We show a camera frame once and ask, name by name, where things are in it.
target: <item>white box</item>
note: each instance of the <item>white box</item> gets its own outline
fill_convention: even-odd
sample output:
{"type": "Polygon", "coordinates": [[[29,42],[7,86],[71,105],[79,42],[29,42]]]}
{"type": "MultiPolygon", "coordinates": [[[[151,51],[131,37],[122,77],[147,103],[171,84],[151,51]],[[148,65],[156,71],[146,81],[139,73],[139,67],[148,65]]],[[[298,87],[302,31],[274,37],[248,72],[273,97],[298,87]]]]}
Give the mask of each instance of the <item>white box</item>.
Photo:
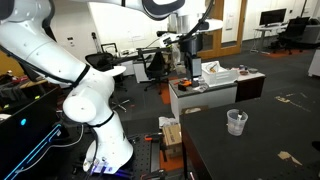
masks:
{"type": "Polygon", "coordinates": [[[202,77],[209,87],[234,83],[239,77],[237,70],[227,70],[220,66],[219,61],[202,63],[201,68],[202,77]],[[211,72],[210,68],[214,68],[216,72],[211,72]]]}

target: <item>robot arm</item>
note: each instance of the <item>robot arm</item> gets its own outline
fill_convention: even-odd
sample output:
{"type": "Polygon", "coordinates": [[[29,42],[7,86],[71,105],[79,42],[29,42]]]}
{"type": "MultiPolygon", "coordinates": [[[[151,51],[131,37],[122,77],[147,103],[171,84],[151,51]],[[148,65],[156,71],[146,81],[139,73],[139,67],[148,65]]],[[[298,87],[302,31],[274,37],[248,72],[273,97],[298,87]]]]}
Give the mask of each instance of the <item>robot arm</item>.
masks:
{"type": "MultiPolygon", "coordinates": [[[[155,20],[174,13],[178,18],[178,33],[187,36],[205,13],[205,0],[77,1],[116,4],[141,11],[155,20]]],[[[105,173],[114,174],[131,158],[133,148],[124,135],[119,116],[109,107],[109,98],[114,90],[113,78],[82,63],[46,35],[43,25],[50,22],[52,2],[0,0],[1,50],[29,65],[49,82],[73,84],[74,89],[63,104],[64,112],[76,122],[87,123],[97,133],[97,142],[92,142],[87,151],[84,170],[92,170],[92,164],[95,164],[94,171],[99,172],[107,165],[105,173]]],[[[222,22],[204,21],[207,23],[203,23],[206,26],[202,31],[222,27],[222,22]]],[[[197,50],[192,48],[192,44],[195,43],[191,41],[182,47],[186,51],[189,46],[197,50]]]]}

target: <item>office chair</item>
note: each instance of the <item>office chair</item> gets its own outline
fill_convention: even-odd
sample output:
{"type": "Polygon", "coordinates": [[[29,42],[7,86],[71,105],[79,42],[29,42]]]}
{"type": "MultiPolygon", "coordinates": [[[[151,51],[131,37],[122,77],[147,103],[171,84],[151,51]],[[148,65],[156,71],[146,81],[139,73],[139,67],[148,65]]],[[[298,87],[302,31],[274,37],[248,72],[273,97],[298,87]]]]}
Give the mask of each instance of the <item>office chair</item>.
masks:
{"type": "Polygon", "coordinates": [[[161,94],[161,83],[168,83],[168,78],[165,78],[165,76],[168,75],[168,69],[166,68],[166,64],[163,58],[163,55],[161,52],[156,52],[152,62],[147,67],[147,60],[143,59],[143,66],[145,73],[148,77],[148,79],[151,80],[151,84],[144,88],[144,91],[147,91],[148,88],[159,85],[159,95],[161,94]]]}
{"type": "MultiPolygon", "coordinates": [[[[101,72],[113,69],[113,66],[115,65],[115,64],[113,64],[114,57],[112,56],[112,54],[107,53],[107,52],[105,52],[105,53],[97,53],[97,54],[90,54],[90,55],[87,55],[85,57],[85,59],[93,68],[95,68],[95,69],[97,69],[98,71],[101,71],[101,72]]],[[[117,87],[118,88],[122,88],[125,91],[127,91],[127,89],[122,86],[122,81],[123,81],[122,78],[121,78],[121,81],[118,81],[118,82],[117,82],[117,80],[118,80],[117,76],[115,76],[113,78],[115,79],[115,82],[116,82],[116,84],[115,84],[116,88],[117,87]]],[[[114,104],[112,109],[115,109],[115,108],[119,107],[119,108],[123,109],[124,111],[127,111],[126,108],[124,108],[122,106],[122,104],[125,104],[125,103],[129,102],[130,100],[128,99],[128,100],[125,100],[123,102],[119,102],[115,92],[113,92],[113,96],[115,97],[115,101],[116,102],[112,102],[112,104],[114,104]]]]}
{"type": "Polygon", "coordinates": [[[276,53],[278,49],[285,49],[291,55],[291,50],[295,47],[295,44],[302,39],[308,21],[309,17],[290,19],[286,31],[279,34],[273,53],[276,53]]]}

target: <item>clear plastic cup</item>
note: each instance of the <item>clear plastic cup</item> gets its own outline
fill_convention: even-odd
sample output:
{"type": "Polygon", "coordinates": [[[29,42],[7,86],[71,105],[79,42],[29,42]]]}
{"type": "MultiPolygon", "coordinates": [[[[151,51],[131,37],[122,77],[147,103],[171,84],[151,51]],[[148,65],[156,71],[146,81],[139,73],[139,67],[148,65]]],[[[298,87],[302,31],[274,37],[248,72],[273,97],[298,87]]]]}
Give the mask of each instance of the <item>clear plastic cup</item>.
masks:
{"type": "Polygon", "coordinates": [[[243,112],[240,120],[237,120],[239,114],[238,109],[231,109],[227,112],[228,117],[228,132],[234,136],[242,134],[244,125],[248,120],[248,115],[243,112]]]}

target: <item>black office chair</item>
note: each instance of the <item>black office chair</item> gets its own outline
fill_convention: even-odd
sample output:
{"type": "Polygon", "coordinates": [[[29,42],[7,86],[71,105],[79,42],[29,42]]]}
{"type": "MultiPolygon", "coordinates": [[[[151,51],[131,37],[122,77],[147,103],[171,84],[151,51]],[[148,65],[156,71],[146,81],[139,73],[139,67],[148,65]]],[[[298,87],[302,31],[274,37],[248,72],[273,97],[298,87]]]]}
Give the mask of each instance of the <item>black office chair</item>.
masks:
{"type": "Polygon", "coordinates": [[[143,65],[148,79],[151,80],[151,84],[145,87],[144,91],[147,91],[148,88],[154,85],[159,85],[159,94],[161,94],[161,84],[168,83],[168,78],[166,76],[169,74],[169,70],[166,68],[166,63],[162,53],[156,52],[148,67],[147,60],[143,59],[143,65]]]}
{"type": "MultiPolygon", "coordinates": [[[[85,59],[87,60],[87,62],[95,69],[97,69],[98,71],[104,72],[104,71],[108,71],[110,69],[113,69],[113,66],[115,66],[116,64],[113,63],[113,59],[114,57],[112,56],[112,54],[110,53],[97,53],[97,54],[90,54],[87,55],[85,57],[85,59]]],[[[118,75],[113,77],[115,79],[115,87],[116,88],[121,88],[124,89],[125,91],[127,91],[127,89],[125,87],[123,87],[122,85],[122,75],[118,75]]],[[[114,106],[112,107],[112,109],[115,109],[117,107],[123,109],[124,111],[127,111],[126,108],[124,108],[122,106],[122,104],[125,104],[127,102],[129,102],[130,100],[125,100],[123,102],[119,102],[118,98],[116,97],[116,93],[113,93],[113,96],[115,96],[115,101],[116,102],[112,102],[112,104],[114,104],[114,106]]]]}
{"type": "Polygon", "coordinates": [[[273,53],[276,53],[279,49],[285,49],[288,50],[291,55],[291,50],[295,48],[297,42],[302,39],[308,21],[309,17],[290,19],[286,31],[279,34],[273,53]]]}

